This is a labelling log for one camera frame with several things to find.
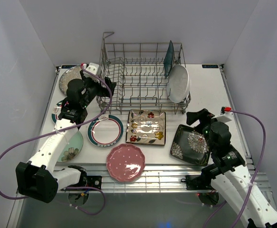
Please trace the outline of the black floral square plate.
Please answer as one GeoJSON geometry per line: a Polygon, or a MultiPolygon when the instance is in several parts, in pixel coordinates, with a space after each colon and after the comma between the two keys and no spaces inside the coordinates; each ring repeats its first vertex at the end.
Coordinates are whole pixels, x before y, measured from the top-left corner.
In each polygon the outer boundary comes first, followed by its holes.
{"type": "Polygon", "coordinates": [[[210,151],[205,137],[194,128],[180,124],[176,130],[170,155],[187,163],[207,166],[210,151]]]}

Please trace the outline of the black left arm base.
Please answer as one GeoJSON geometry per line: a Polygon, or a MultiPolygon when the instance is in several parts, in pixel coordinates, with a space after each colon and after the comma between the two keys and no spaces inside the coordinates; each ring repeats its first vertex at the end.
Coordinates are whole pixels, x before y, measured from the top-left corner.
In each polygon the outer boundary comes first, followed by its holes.
{"type": "Polygon", "coordinates": [[[71,168],[72,171],[77,170],[80,172],[79,180],[68,187],[94,187],[101,189],[102,176],[88,175],[85,168],[76,165],[70,165],[68,168],[71,168]]]}

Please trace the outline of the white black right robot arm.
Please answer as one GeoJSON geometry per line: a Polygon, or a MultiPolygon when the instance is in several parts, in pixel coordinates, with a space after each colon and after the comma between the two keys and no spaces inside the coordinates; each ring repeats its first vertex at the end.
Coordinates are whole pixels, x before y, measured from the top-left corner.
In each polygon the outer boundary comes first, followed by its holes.
{"type": "Polygon", "coordinates": [[[232,227],[241,221],[248,228],[277,228],[277,211],[270,205],[255,183],[240,153],[231,145],[231,133],[226,124],[231,114],[230,107],[223,107],[220,115],[207,109],[187,112],[188,125],[199,121],[194,128],[206,139],[213,163],[201,170],[201,175],[186,179],[192,189],[214,188],[225,202],[237,213],[232,227]]]}

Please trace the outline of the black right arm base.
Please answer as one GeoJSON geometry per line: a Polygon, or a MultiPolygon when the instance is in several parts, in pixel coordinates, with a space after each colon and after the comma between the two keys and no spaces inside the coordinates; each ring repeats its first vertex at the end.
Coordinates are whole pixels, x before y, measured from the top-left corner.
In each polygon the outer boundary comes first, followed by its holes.
{"type": "Polygon", "coordinates": [[[187,190],[214,190],[200,175],[185,175],[181,182],[186,185],[187,190]]]}

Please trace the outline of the teal square plate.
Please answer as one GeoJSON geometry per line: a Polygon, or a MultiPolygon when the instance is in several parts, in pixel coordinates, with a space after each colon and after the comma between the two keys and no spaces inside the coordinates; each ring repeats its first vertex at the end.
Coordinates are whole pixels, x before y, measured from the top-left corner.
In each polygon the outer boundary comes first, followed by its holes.
{"type": "Polygon", "coordinates": [[[165,58],[164,58],[164,62],[163,62],[165,78],[168,78],[169,73],[173,67],[174,57],[175,57],[174,44],[172,41],[170,41],[165,58]]]}

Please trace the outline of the white oval plate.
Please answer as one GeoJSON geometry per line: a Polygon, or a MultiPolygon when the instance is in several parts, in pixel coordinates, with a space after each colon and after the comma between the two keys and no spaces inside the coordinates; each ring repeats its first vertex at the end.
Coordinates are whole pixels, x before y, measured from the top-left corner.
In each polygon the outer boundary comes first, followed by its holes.
{"type": "Polygon", "coordinates": [[[175,65],[168,75],[166,86],[167,97],[173,103],[182,102],[188,95],[191,86],[189,73],[183,65],[175,65]]]}

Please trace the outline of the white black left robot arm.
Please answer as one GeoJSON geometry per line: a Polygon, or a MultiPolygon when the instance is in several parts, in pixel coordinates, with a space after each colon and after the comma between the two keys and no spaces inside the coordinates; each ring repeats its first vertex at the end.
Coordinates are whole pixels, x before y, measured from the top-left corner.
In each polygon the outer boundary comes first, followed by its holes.
{"type": "Polygon", "coordinates": [[[116,83],[108,77],[104,83],[92,78],[73,79],[68,83],[66,98],[53,131],[41,148],[16,167],[18,191],[36,200],[50,203],[58,190],[73,185],[82,190],[87,178],[80,168],[65,168],[55,172],[55,164],[70,139],[79,131],[87,117],[87,106],[97,96],[111,98],[116,83]]]}

